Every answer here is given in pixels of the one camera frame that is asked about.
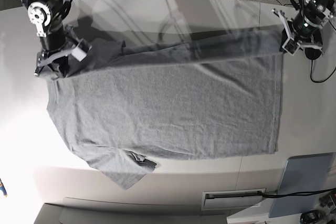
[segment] fabric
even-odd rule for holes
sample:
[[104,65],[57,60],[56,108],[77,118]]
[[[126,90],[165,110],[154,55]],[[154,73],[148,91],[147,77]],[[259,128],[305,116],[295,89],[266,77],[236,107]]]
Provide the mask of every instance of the fabric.
[[128,48],[97,39],[46,70],[48,112],[68,148],[127,189],[156,163],[275,152],[280,33],[254,31]]

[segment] table surface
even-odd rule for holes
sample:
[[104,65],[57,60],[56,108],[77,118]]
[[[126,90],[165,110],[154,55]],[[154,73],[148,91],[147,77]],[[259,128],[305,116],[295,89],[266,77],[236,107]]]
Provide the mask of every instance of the table surface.
[[[282,30],[270,12],[274,7],[288,17],[297,13],[290,7],[237,0],[75,0],[65,24],[74,25],[77,35],[89,41],[100,37],[142,45],[237,30]],[[198,205],[204,191],[275,190],[289,157],[336,151],[336,76],[312,83],[310,61],[298,52],[284,56],[277,153],[205,161],[152,158],[158,163],[154,173],[124,191],[72,155],[57,133],[46,111],[46,84],[33,75],[40,43],[25,9],[1,11],[0,19],[0,176],[8,192],[1,207],[15,202],[30,214],[42,202],[62,204],[64,197]],[[336,35],[330,26],[323,37],[327,52],[316,63],[316,79],[336,65]],[[331,174],[325,186],[335,182]]]

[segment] gray panel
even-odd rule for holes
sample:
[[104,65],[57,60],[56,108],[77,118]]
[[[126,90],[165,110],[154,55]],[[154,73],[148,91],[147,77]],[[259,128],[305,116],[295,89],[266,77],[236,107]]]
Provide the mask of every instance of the gray panel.
[[[333,153],[289,158],[278,194],[321,190],[332,158]],[[313,207],[316,197],[316,195],[313,195],[308,197],[295,196],[276,199],[269,213],[269,218],[309,211]]]

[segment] t-shirt hem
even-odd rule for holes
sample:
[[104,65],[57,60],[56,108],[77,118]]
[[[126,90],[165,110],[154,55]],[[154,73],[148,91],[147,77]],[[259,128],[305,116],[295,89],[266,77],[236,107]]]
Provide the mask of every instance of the t-shirt hem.
[[51,114],[56,107],[56,87],[55,81],[47,81],[49,101],[47,105],[47,111]]
[[281,96],[282,96],[282,62],[283,54],[275,57],[275,91],[274,91],[274,121],[269,142],[269,152],[273,154],[277,151],[278,137],[280,129],[280,116],[281,116]]

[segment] t-shirt sleeve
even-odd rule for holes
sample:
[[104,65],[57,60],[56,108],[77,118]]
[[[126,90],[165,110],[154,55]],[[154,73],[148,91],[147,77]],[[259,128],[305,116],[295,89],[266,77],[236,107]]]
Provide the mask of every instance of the t-shirt sleeve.
[[144,175],[153,172],[156,166],[142,155],[113,147],[84,144],[71,151],[123,189],[132,187]]

